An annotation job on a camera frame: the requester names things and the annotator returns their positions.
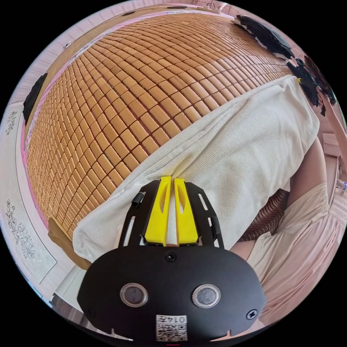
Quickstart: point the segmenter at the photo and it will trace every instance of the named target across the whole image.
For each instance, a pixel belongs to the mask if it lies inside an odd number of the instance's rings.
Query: floral wall decal
[[[12,111],[7,119],[8,127],[6,129],[6,136],[8,136],[16,123],[17,111]]]
[[[7,223],[14,239],[16,240],[16,245],[21,245],[25,259],[34,259],[36,251],[34,245],[31,243],[31,237],[22,223],[17,226],[17,219],[14,217],[14,210],[15,207],[11,204],[11,201],[7,200]]]

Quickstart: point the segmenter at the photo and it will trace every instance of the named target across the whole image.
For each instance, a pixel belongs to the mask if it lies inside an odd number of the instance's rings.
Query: white towel
[[[160,147],[81,220],[73,233],[75,252],[93,262],[116,248],[131,200],[161,176],[183,178],[205,191],[230,249],[268,198],[297,171],[318,128],[293,76],[235,98]],[[176,243],[173,198],[167,242]]]

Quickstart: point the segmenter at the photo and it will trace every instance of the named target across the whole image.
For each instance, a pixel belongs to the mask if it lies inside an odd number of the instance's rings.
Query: qr code label
[[[156,315],[157,341],[187,341],[187,316]]]

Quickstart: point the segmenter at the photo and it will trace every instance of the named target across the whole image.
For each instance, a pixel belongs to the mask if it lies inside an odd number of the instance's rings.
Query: person's leg
[[[307,151],[297,172],[290,179],[287,207],[314,187],[326,182],[323,148],[318,138]]]

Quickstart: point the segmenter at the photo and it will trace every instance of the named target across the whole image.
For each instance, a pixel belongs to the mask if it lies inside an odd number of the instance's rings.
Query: yellow bracket
[[[195,244],[198,241],[198,232],[184,180],[175,178],[173,182],[175,189],[177,246]]]
[[[166,245],[167,223],[171,192],[171,176],[162,177],[149,218],[145,240],[149,243]]]

